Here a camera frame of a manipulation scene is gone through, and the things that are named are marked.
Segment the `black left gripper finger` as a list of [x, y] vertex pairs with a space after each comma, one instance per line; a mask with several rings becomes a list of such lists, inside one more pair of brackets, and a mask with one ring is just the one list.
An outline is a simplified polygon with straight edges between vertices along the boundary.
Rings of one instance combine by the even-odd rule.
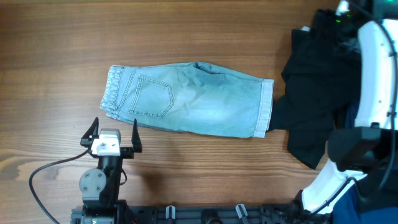
[[80, 145], [83, 147], [90, 147], [94, 139], [98, 138], [99, 118], [96, 117], [88, 128], [86, 133], [81, 137]]
[[137, 119], [134, 120], [132, 126], [133, 126], [132, 137], [131, 137], [132, 149], [134, 152], [142, 152], [142, 143], [138, 133]]

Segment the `light blue denim shorts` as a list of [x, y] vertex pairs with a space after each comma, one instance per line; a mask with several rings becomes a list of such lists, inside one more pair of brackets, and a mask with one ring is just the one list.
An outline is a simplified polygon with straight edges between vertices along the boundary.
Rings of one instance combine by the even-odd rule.
[[205, 62], [113, 65], [100, 107], [110, 118], [166, 131], [263, 138], [274, 81]]

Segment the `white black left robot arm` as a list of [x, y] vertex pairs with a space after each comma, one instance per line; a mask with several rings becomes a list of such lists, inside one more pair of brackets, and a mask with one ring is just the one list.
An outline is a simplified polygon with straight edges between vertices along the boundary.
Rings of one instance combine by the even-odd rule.
[[80, 178], [82, 209], [72, 211], [71, 224], [136, 224], [138, 219], [125, 200], [118, 199], [119, 188], [124, 183], [123, 160], [133, 159], [142, 152], [137, 121], [132, 125], [132, 146], [121, 145], [118, 129], [99, 129], [99, 119], [82, 136], [80, 144], [88, 154], [98, 160], [95, 169], [86, 171]]

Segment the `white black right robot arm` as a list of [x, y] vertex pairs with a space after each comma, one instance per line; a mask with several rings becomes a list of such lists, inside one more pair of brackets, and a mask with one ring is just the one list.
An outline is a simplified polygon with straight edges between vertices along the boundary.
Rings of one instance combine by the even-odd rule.
[[397, 2], [341, 1], [336, 15], [359, 44], [358, 112], [331, 133], [326, 165], [289, 205], [291, 223], [318, 223], [350, 188], [360, 213], [397, 207]]

